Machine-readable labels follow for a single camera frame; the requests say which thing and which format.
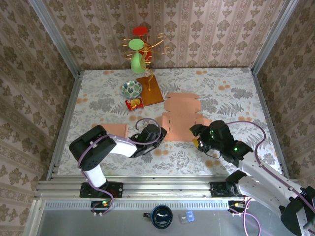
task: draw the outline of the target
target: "gray floor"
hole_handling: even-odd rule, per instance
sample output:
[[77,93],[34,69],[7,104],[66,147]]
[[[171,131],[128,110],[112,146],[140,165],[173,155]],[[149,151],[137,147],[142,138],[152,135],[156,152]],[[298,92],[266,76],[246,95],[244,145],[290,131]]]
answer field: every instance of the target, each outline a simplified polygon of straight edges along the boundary
[[[37,236],[244,236],[241,217],[226,210],[195,210],[195,221],[181,224],[174,210],[171,226],[156,229],[148,218],[142,217],[143,210],[113,210],[102,217],[94,217],[88,210],[44,211]],[[269,209],[252,202],[248,213],[255,215],[261,224],[261,236],[292,236],[281,220]],[[256,236],[258,229],[251,217],[247,220],[248,233]]]

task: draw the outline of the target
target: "damask wallpaper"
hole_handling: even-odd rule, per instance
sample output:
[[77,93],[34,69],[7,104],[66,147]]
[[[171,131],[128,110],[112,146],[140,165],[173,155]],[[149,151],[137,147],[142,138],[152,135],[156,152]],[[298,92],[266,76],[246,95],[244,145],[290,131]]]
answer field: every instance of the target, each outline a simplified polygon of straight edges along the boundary
[[155,68],[249,67],[284,0],[45,0],[81,70],[129,68],[120,45],[138,25],[167,35]]
[[27,0],[0,0],[0,235],[23,233],[73,77]]
[[258,78],[291,177],[315,187],[315,0],[299,1]]

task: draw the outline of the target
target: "metal frame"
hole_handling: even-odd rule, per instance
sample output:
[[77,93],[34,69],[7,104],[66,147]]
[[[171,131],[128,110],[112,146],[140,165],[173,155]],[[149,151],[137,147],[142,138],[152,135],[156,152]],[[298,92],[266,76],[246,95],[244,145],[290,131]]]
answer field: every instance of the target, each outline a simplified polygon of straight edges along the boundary
[[[115,210],[152,210],[158,205],[167,205],[172,210],[227,210],[228,200],[127,200],[117,199],[113,206]],[[91,210],[89,200],[46,201],[45,210]]]
[[69,51],[65,41],[60,35],[53,19],[51,18],[48,10],[46,9],[44,1],[43,0],[30,0],[30,4],[34,8],[34,11],[36,12],[40,21],[44,25],[47,33],[49,34],[54,44],[56,45],[60,55],[62,56],[69,70],[73,74],[73,77],[78,78],[79,73],[80,73],[80,67],[75,62],[72,56],[72,53]]
[[36,236],[46,201],[34,200],[25,224],[23,236]]
[[273,125],[272,120],[271,120],[271,116],[270,116],[270,113],[269,113],[269,110],[267,107],[267,103],[266,103],[264,94],[262,92],[260,83],[258,81],[257,74],[254,72],[252,73],[252,79],[254,80],[257,94],[258,94],[258,97],[260,100],[260,104],[261,104],[262,110],[263,110],[265,117],[266,117],[266,123],[267,123],[268,129],[269,129],[269,132],[270,132],[271,140],[272,140],[274,147],[275,147],[278,161],[282,167],[282,171],[283,171],[284,176],[287,178],[290,178],[289,171],[287,169],[287,166],[286,166],[286,163],[284,160],[284,155],[282,153],[282,150],[281,150],[281,147],[279,144],[279,140],[277,138],[276,131],[275,131],[274,125]]
[[74,81],[71,95],[69,98],[69,102],[67,105],[67,109],[66,109],[64,117],[63,117],[63,123],[62,123],[61,128],[60,128],[60,132],[58,135],[58,139],[56,142],[54,153],[53,153],[53,156],[52,156],[52,159],[50,162],[50,166],[49,166],[49,169],[47,172],[46,180],[50,180],[51,175],[53,174],[53,169],[54,169],[55,165],[60,161],[61,156],[63,154],[63,148],[64,148],[65,141],[67,138],[67,133],[68,133],[69,128],[70,128],[70,123],[71,123],[74,107],[76,104],[76,100],[78,98],[78,94],[79,94],[79,91],[81,88],[83,76],[84,76],[84,71],[80,72],[79,78]]
[[[35,200],[33,201],[28,221],[23,235],[37,235],[43,210],[48,204],[68,201],[72,203],[83,203],[90,201],[79,198],[81,183],[85,181],[82,176],[59,176],[58,163],[62,156],[65,145],[66,134],[68,133],[72,114],[76,104],[76,99],[81,87],[84,72],[80,73],[80,68],[76,64],[71,52],[69,51],[62,36],[59,34],[51,16],[49,15],[43,1],[30,0],[32,7],[42,21],[48,34],[51,36],[58,51],[66,62],[71,73],[75,77],[75,83],[71,92],[69,103],[65,112],[60,134],[57,139],[56,147],[53,153],[52,161],[47,174],[47,181],[40,181],[37,187]],[[266,41],[264,42],[252,68],[253,81],[255,83],[260,103],[265,114],[267,125],[270,131],[272,141],[275,145],[275,151],[279,162],[282,165],[283,173],[289,177],[288,170],[284,161],[283,154],[273,127],[271,117],[257,78],[257,73],[276,43],[281,31],[295,9],[298,0],[287,0],[279,13]],[[194,175],[159,175],[159,176],[108,176],[109,181],[123,182],[124,194],[119,202],[130,203],[138,200],[144,201],[217,201],[218,198],[211,198],[209,191],[209,182],[224,181],[225,177],[220,176],[194,176]]]
[[287,21],[289,20],[298,2],[299,0],[285,1],[283,8],[281,9],[277,19],[275,20],[252,66],[253,73],[258,74],[259,70],[261,69],[262,65],[267,59],[269,53],[271,52],[273,46],[275,45],[278,37],[280,36],[282,30],[284,29]]

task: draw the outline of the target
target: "floral tablecloth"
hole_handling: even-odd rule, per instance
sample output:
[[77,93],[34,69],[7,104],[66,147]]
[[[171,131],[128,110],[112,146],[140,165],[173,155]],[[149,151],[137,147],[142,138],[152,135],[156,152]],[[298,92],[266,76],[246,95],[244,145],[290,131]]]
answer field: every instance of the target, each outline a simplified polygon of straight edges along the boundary
[[[280,171],[265,116],[248,68],[191,68],[156,69],[155,75],[163,97],[169,92],[192,92],[200,96],[201,113],[211,120],[225,122],[249,120],[259,124],[267,133],[267,140],[259,148],[259,156]],[[129,137],[136,133],[135,122],[144,117],[161,116],[164,103],[129,111],[121,85],[142,77],[131,70],[85,71],[77,103],[73,112],[59,175],[79,175],[77,161],[70,153],[69,144],[100,123],[127,123]],[[248,123],[230,127],[235,139],[254,148],[263,137],[261,131]],[[219,157],[217,151],[209,155]],[[105,175],[227,175],[235,167],[222,157],[213,159],[199,152],[192,142],[163,142],[158,149],[130,159],[110,154],[102,161]]]

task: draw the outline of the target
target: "blue mug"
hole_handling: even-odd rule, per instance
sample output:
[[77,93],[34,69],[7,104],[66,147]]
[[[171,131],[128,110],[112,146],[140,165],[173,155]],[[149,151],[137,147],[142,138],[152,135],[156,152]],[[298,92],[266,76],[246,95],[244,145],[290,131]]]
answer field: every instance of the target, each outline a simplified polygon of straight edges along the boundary
[[151,213],[144,213],[143,217],[150,218],[152,224],[156,228],[163,230],[171,225],[173,213],[168,206],[158,205],[152,210]]

